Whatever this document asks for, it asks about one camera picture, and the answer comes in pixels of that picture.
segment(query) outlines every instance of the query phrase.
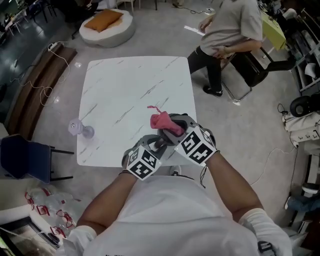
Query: hand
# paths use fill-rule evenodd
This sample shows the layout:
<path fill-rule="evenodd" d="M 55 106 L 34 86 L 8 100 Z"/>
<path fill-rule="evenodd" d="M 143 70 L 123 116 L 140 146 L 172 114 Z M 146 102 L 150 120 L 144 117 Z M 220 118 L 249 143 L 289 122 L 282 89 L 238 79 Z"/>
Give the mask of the hand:
<path fill-rule="evenodd" d="M 207 19 L 207 18 L 201 21 L 198 26 L 199 31 L 202 33 L 205 33 L 206 32 L 205 29 L 206 27 L 209 26 L 210 23 L 211 23 L 211 19 Z"/>
<path fill-rule="evenodd" d="M 214 46 L 214 50 L 217 50 L 213 57 L 217 59 L 224 59 L 225 55 L 228 54 L 228 47 L 225 46 Z"/>

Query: orange pillow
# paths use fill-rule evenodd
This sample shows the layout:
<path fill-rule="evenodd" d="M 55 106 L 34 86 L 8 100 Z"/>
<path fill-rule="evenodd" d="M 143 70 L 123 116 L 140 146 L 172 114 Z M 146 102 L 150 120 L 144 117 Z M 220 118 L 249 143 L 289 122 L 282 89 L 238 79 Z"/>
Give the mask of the orange pillow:
<path fill-rule="evenodd" d="M 99 12 L 92 20 L 84 26 L 88 29 L 96 30 L 99 33 L 104 31 L 110 24 L 118 20 L 123 13 L 105 9 Z"/>

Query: white ottoman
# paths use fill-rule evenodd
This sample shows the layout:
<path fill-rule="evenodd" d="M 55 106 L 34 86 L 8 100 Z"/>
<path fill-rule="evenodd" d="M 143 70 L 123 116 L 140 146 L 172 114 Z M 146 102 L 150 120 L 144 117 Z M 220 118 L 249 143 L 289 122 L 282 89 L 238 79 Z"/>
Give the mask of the white ottoman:
<path fill-rule="evenodd" d="M 136 31 L 136 26 L 130 13 L 126 10 L 119 9 L 112 9 L 112 11 L 123 13 L 120 18 L 122 19 L 122 23 L 111 28 L 107 28 L 100 33 L 91 28 L 85 27 L 85 24 L 94 17 L 91 17 L 82 23 L 79 33 L 86 43 L 100 45 L 107 48 L 116 47 L 128 41 L 133 36 Z"/>

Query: black shoe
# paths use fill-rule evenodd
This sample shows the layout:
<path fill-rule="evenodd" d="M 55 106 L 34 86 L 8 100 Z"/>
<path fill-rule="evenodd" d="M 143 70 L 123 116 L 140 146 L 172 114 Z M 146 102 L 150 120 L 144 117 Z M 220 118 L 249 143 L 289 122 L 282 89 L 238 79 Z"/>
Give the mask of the black shoe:
<path fill-rule="evenodd" d="M 211 94 L 211 95 L 214 95 L 216 97 L 221 97 L 222 96 L 222 91 L 213 91 L 211 89 L 210 86 L 206 85 L 203 87 L 203 91 L 206 93 L 206 94 Z"/>

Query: blue jeans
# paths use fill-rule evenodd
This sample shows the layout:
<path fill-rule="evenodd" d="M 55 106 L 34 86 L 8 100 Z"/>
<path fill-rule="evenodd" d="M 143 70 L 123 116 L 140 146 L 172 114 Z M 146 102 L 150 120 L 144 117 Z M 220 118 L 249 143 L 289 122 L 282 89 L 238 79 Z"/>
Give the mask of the blue jeans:
<path fill-rule="evenodd" d="M 288 200 L 288 208 L 298 212 L 314 211 L 320 208 L 320 197 L 291 196 Z"/>

